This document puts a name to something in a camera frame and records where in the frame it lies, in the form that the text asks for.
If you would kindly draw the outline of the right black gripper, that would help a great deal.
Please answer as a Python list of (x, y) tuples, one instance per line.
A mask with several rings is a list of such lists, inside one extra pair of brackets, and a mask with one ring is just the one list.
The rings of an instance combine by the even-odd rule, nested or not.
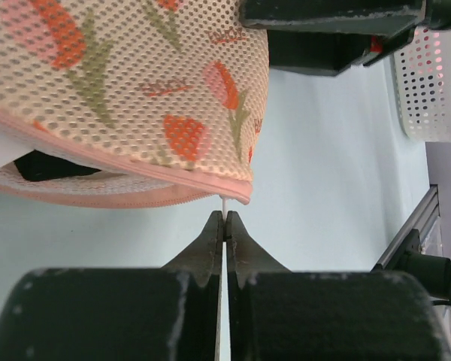
[(411, 43), (419, 27), (451, 29), (451, 0), (246, 0), (241, 25), (265, 30), (269, 65), (334, 77)]

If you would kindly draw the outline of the pink patterned laundry bag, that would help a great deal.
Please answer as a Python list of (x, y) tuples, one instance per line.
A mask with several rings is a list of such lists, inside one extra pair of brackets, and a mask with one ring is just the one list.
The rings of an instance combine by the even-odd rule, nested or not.
[(85, 208), (243, 204), (268, 97), (266, 31), (239, 1), (0, 1), (0, 131), (97, 168), (0, 191)]

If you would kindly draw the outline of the black bra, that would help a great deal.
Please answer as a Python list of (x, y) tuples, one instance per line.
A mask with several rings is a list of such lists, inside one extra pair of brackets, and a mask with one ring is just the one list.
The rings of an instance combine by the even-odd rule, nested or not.
[(67, 177), (88, 176), (100, 172), (97, 168), (78, 165), (66, 159), (33, 150), (14, 160), (20, 175), (27, 181), (40, 182)]

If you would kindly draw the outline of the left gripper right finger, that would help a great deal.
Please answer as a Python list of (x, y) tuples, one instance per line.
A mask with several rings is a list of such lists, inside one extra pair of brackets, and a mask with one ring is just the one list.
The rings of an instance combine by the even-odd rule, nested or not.
[(451, 360), (425, 288), (404, 272), (291, 272), (225, 222), (233, 360)]

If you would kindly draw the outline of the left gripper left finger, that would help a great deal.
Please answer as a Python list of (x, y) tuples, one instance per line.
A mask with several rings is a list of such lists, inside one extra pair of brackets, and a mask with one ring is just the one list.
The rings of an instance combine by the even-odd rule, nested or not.
[(0, 313), (0, 360), (216, 360), (222, 213), (160, 268), (38, 268)]

